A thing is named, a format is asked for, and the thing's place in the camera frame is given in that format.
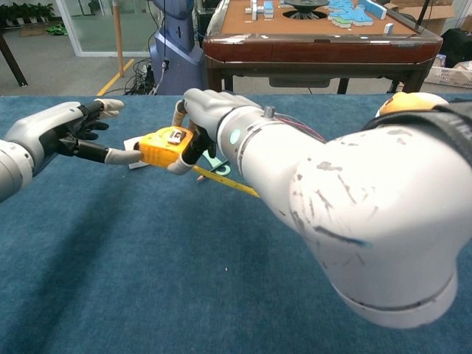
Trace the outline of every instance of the blue carpet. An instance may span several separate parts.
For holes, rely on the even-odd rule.
[[[250,98],[332,139],[360,129],[387,97]],[[169,125],[177,99],[119,98],[126,107],[104,145]],[[0,134],[68,99],[87,101],[0,98]],[[0,353],[472,353],[471,245],[447,314],[389,330],[344,305],[260,200],[195,177],[60,156],[1,204]]]

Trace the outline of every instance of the wooden pole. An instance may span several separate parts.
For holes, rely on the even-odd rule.
[[[113,0],[113,20],[115,23],[115,41],[117,42],[119,75],[121,77],[124,77],[125,70],[123,68],[123,45],[122,45],[122,38],[121,38],[121,21],[119,19],[119,6],[118,6],[117,0]]]

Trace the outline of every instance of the robotic arm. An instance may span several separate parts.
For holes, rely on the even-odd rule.
[[[437,103],[447,102],[429,101],[430,108]],[[392,113],[388,124],[323,143],[244,97],[190,89],[183,104],[274,215],[303,237],[358,315],[408,328],[447,311],[456,258],[471,238],[471,159],[458,152],[460,136],[425,122],[450,128],[463,122],[457,114]]]
[[[0,203],[25,188],[58,154],[105,164],[138,162],[139,151],[123,151],[94,144],[105,130],[100,120],[115,117],[123,107],[119,100],[67,102],[20,119],[0,140]]]

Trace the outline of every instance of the robot wrist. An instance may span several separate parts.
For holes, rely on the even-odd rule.
[[[28,150],[14,142],[0,140],[0,202],[31,182],[33,166]]]

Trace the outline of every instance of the gray floor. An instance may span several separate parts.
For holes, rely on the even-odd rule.
[[[19,30],[4,34],[10,50],[27,79],[28,86],[19,87],[8,65],[0,56],[0,95],[94,96],[117,73],[116,58],[77,58],[66,36],[37,35],[21,37]],[[110,89],[120,89],[132,75]],[[236,77],[234,90],[238,94],[335,94],[338,79],[327,88],[273,88],[260,77]],[[386,79],[353,79],[348,94],[381,94],[390,86]],[[464,92],[470,89],[454,86],[423,84],[421,91]]]

